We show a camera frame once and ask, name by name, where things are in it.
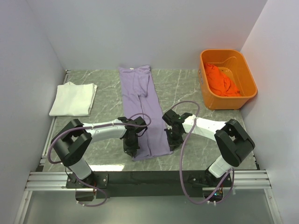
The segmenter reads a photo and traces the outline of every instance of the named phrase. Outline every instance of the green marble table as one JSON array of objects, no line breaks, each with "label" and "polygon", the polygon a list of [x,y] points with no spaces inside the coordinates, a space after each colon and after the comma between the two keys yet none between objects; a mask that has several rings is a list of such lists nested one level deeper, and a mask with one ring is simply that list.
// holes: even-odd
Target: green marble table
[{"label": "green marble table", "polygon": [[[152,70],[153,80],[163,112],[183,100],[194,100],[200,105],[199,117],[244,122],[239,110],[211,111],[204,106],[200,91],[197,70]],[[66,81],[74,84],[94,83],[98,86],[91,114],[88,117],[57,117],[51,130],[55,136],[71,119],[79,118],[82,123],[99,123],[123,116],[121,84],[118,70],[72,70],[68,71]],[[195,113],[193,104],[181,104],[176,113]],[[198,135],[191,135],[185,148],[183,169],[205,170],[220,155],[215,141]],[[172,155],[161,156],[143,161],[132,161],[123,152],[120,139],[109,139],[91,144],[84,158],[95,171],[147,171],[178,170],[180,148]],[[54,150],[52,159],[58,160]],[[250,154],[237,169],[256,169],[255,158]],[[52,165],[46,161],[44,172],[64,171],[61,164]]]}]

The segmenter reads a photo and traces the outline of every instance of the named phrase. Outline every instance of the lavender pants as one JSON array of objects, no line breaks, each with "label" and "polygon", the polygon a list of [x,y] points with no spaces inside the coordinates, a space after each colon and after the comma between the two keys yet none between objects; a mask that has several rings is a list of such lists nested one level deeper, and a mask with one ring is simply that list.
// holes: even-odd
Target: lavender pants
[{"label": "lavender pants", "polygon": [[[163,112],[155,90],[150,66],[137,69],[119,68],[124,114],[127,118],[136,113],[145,113],[152,122],[145,134],[138,138],[140,149],[133,160],[144,160],[171,154]],[[143,116],[146,123],[149,119]]]}]

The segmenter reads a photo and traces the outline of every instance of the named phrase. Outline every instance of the white towel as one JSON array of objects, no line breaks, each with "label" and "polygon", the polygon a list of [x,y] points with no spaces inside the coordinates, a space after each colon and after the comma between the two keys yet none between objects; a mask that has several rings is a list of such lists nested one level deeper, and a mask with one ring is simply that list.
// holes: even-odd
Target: white towel
[{"label": "white towel", "polygon": [[93,106],[97,85],[75,85],[67,82],[57,87],[50,116],[88,116]]}]

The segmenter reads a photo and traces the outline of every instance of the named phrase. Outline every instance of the orange bin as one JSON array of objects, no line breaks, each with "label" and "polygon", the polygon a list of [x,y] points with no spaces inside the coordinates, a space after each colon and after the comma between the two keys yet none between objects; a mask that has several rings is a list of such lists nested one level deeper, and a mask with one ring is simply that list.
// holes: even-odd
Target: orange bin
[{"label": "orange bin", "polygon": [[[221,97],[209,88],[204,63],[216,65],[240,90],[241,97]],[[200,54],[199,82],[205,106],[210,110],[237,110],[257,93],[244,56],[236,50],[208,49]]]}]

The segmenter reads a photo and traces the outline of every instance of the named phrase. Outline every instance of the gray marble surface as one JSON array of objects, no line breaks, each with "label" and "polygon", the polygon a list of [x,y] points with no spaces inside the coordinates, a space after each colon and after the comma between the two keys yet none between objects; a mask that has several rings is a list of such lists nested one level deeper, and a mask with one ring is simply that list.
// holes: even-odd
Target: gray marble surface
[{"label": "gray marble surface", "polygon": [[[239,110],[211,111],[204,106],[200,91],[197,70],[152,70],[153,80],[163,112],[183,100],[194,100],[200,105],[199,117],[228,121],[238,120],[242,126],[244,122]],[[88,117],[78,117],[83,123],[99,123],[123,116],[121,84],[118,70],[74,70],[69,71],[67,81],[74,84],[94,83],[98,86],[91,114]],[[195,113],[197,107],[190,103],[178,105],[176,113]],[[77,117],[57,117],[52,136],[55,136],[71,119]],[[191,135],[184,154],[183,169],[206,169],[220,155],[215,141]],[[55,151],[51,155],[58,160]],[[120,139],[109,139],[91,144],[84,158],[93,170],[178,170],[180,148],[172,155],[161,156],[143,161],[132,161],[123,152]],[[250,154],[237,169],[256,169],[255,158]],[[46,161],[45,172],[64,171],[61,164],[52,165]]]}]

